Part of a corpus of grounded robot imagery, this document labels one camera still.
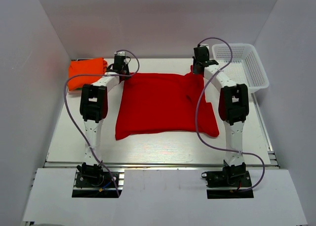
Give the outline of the red t shirt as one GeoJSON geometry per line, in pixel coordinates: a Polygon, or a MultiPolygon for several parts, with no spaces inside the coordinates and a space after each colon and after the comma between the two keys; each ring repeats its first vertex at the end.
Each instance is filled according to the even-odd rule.
{"type": "Polygon", "coordinates": [[[115,138],[162,132],[195,132],[210,137],[220,132],[212,104],[202,90],[204,78],[185,75],[138,73],[124,81],[115,138]]]}

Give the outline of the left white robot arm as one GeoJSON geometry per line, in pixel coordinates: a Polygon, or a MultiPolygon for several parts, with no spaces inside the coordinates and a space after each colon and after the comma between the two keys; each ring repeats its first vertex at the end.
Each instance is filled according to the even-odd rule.
{"type": "Polygon", "coordinates": [[[82,87],[79,111],[83,117],[85,136],[89,142],[85,145],[83,161],[89,165],[97,164],[101,159],[101,129],[108,114],[108,92],[130,74],[126,59],[124,51],[116,53],[114,63],[110,65],[105,76],[82,87]]]}

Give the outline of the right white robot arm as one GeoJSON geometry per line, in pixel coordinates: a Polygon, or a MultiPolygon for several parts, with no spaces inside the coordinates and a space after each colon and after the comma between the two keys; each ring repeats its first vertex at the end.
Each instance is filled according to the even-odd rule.
{"type": "Polygon", "coordinates": [[[208,45],[198,45],[194,48],[193,73],[202,74],[219,92],[218,112],[226,135],[224,164],[230,167],[241,166],[244,163],[243,127],[249,114],[247,85],[237,84],[220,70],[219,63],[210,59],[208,45]]]}

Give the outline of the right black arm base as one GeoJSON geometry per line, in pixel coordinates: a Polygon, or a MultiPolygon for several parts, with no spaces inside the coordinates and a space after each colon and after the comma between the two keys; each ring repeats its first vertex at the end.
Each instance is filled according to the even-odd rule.
{"type": "Polygon", "coordinates": [[[246,164],[229,166],[227,163],[220,171],[201,173],[206,180],[208,199],[250,199],[254,197],[252,182],[246,164]]]}

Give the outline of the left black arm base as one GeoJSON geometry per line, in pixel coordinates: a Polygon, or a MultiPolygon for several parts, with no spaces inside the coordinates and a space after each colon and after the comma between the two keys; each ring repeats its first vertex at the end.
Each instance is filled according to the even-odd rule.
{"type": "Polygon", "coordinates": [[[73,198],[118,198],[123,188],[123,175],[109,173],[102,166],[82,163],[77,166],[73,198]]]}

